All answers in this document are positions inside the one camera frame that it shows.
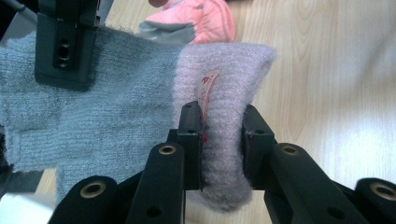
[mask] white object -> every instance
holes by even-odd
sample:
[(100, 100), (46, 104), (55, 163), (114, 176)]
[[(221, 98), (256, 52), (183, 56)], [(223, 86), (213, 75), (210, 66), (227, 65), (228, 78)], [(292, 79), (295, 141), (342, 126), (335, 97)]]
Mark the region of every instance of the white object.
[(7, 193), (0, 200), (0, 223), (45, 224), (55, 209), (55, 195)]

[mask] pink glove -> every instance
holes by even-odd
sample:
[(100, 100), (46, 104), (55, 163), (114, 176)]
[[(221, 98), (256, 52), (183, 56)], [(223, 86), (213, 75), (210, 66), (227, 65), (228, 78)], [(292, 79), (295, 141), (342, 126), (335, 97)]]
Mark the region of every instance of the pink glove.
[[(151, 4), (159, 6), (164, 1)], [(170, 0), (139, 24), (141, 37), (164, 44), (231, 42), (233, 16), (224, 0)]]

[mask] gray knit fabric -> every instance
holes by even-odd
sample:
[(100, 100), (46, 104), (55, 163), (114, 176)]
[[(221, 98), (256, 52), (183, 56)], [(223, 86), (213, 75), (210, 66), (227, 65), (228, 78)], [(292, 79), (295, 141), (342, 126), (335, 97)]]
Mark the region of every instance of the gray knit fabric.
[(88, 92), (34, 80), (35, 34), (9, 41), (0, 53), (0, 123), (15, 171), (58, 167), (60, 199), (79, 180), (117, 181), (144, 168), (149, 150), (172, 123), (172, 89), (181, 48), (148, 44), (101, 29)]
[(181, 107), (197, 100), (211, 71), (203, 148), (202, 192), (191, 194), (217, 211), (249, 202), (240, 128), (246, 105), (276, 54), (265, 46), (166, 46), (120, 31), (98, 31), (89, 91), (39, 85), (34, 80), (35, 34), (0, 48), (0, 124), (15, 171), (57, 167), (58, 201), (79, 180), (106, 175), (121, 182), (144, 168), (149, 151), (176, 128)]

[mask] light wood surface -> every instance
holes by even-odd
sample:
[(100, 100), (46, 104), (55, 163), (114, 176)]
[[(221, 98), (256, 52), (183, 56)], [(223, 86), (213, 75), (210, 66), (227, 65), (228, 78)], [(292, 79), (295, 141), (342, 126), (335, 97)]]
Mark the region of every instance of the light wood surface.
[(56, 189), (56, 169), (47, 169), (41, 176), (38, 183), (36, 194), (55, 194)]
[[(347, 187), (372, 176), (396, 183), (396, 1), (229, 5), (237, 42), (265, 44), (278, 52), (253, 102), (277, 141), (305, 148), (331, 179)], [(106, 24), (135, 32), (157, 11), (146, 0), (115, 0)], [(42, 179), (53, 181), (53, 172)], [(43, 189), (53, 193), (54, 185)], [(255, 192), (252, 203), (235, 214), (187, 203), (186, 218), (271, 223), (262, 195)]]

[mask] red label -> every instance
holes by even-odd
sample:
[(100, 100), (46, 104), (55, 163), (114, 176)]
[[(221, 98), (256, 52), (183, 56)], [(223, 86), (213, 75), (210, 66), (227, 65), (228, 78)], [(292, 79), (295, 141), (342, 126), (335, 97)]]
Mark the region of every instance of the red label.
[(207, 107), (209, 106), (209, 96), (212, 91), (212, 87), (215, 84), (216, 78), (218, 77), (220, 70), (211, 71), (204, 78), (202, 78), (198, 87), (198, 105), (201, 107), (203, 123), (207, 117)]

